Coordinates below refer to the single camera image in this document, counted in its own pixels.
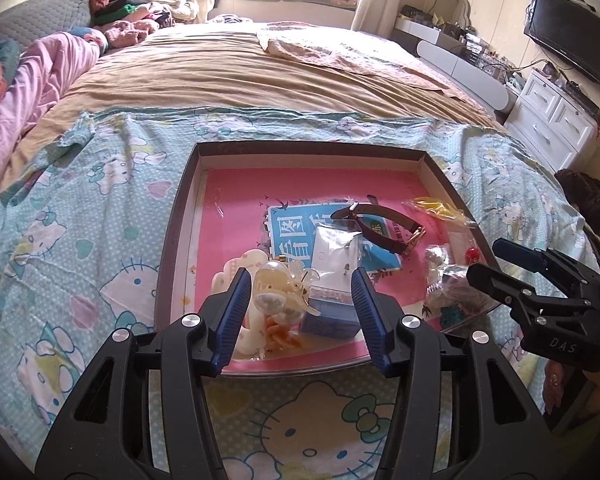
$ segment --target tv screen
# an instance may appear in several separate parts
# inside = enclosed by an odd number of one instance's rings
[[[570,0],[531,0],[525,34],[600,83],[600,18]]]

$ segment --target gray quilted pillow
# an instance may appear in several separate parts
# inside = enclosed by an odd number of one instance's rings
[[[90,20],[89,0],[27,0],[0,13],[0,40],[12,38],[24,52],[38,38]]]

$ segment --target metal bolt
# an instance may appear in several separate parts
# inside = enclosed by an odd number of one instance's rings
[[[420,319],[415,316],[404,316],[402,324],[407,328],[417,328],[420,326]]]
[[[200,321],[202,321],[202,319],[198,314],[187,314],[182,318],[182,324],[189,327],[198,325]]]
[[[471,337],[474,338],[475,342],[480,343],[481,345],[489,342],[489,334],[483,332],[482,330],[476,330],[471,334]]]
[[[125,341],[126,339],[128,339],[128,337],[129,337],[129,330],[127,330],[126,328],[119,328],[113,334],[111,334],[111,338],[116,343]]]

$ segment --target red ball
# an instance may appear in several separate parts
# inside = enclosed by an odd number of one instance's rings
[[[464,259],[467,265],[476,264],[480,261],[480,249],[477,247],[469,247],[464,254]]]

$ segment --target yellow plastic wrapper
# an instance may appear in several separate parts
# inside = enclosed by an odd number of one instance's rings
[[[438,218],[446,222],[453,222],[454,224],[469,228],[477,226],[473,220],[465,216],[463,211],[460,211],[447,202],[441,202],[437,198],[421,196],[405,201],[404,205],[424,211],[426,214],[433,216],[433,218]]]

